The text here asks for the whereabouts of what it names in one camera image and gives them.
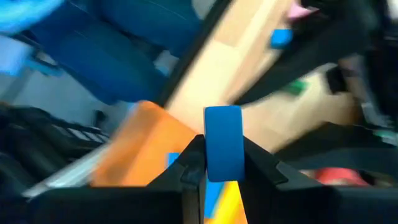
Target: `blue fabric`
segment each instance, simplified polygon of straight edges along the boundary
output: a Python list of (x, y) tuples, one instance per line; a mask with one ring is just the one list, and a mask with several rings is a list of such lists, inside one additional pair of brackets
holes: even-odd
[(244, 179), (242, 111), (239, 106), (205, 109), (206, 161), (213, 182)]
[(102, 13), (122, 30), (165, 47), (176, 57), (201, 27), (191, 0), (102, 0)]
[(178, 152), (169, 153), (169, 157), (167, 158), (167, 168), (180, 156)]
[(15, 34), (39, 22), (64, 0), (0, 0), (0, 33)]
[(104, 103), (153, 100), (167, 79), (126, 36), (69, 4), (32, 31), (44, 51)]

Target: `wooden surface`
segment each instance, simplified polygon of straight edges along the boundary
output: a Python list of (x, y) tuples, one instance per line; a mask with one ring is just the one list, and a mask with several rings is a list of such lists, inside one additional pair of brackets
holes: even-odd
[[(227, 105), (272, 65), (278, 51), (268, 49), (275, 28), (285, 26), (292, 0), (235, 0), (213, 31), (196, 62), (167, 105), (169, 113), (198, 133), (203, 109)], [(331, 96), (320, 72), (306, 78), (309, 88), (300, 97), (275, 93), (243, 110), (247, 137), (275, 151), (321, 121), (349, 123), (349, 95)]]

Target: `black plastic frame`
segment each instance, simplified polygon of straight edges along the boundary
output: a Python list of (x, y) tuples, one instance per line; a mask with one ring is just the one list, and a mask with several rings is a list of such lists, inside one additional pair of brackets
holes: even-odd
[(200, 50), (205, 46), (210, 34), (213, 32), (214, 28), (217, 26), (223, 14), (226, 12), (231, 0), (217, 0), (210, 12), (203, 21), (203, 27), (200, 33), (197, 35), (192, 46), (188, 52), (180, 58), (177, 62), (175, 68), (170, 74), (170, 78), (167, 81), (159, 99), (155, 101), (159, 106), (165, 107), (169, 103), (169, 99), (174, 94), (176, 88), (180, 81), (184, 78), (189, 66), (195, 61), (196, 57), (200, 53)]
[[(276, 156), (244, 138), (246, 176), (238, 184), (248, 223), (395, 223), (398, 188), (322, 185), (299, 172), (337, 166), (398, 179), (398, 151), (368, 132), (325, 123)], [(50, 190), (29, 202), (24, 218), (30, 224), (204, 223), (205, 152), (198, 135), (147, 187)]]

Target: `gray floor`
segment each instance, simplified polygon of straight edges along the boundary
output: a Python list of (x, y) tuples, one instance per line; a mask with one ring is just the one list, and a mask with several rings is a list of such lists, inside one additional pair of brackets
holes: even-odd
[(38, 107), (58, 118), (84, 125), (93, 124), (94, 110), (103, 110), (110, 116), (104, 127), (108, 133), (117, 128), (130, 106), (122, 102), (114, 106), (105, 105), (66, 73), (60, 77), (48, 77), (27, 69), (22, 75), (25, 85), (16, 83), (21, 78), (16, 80), (0, 74), (0, 96), (12, 91), (6, 96), (8, 103)]

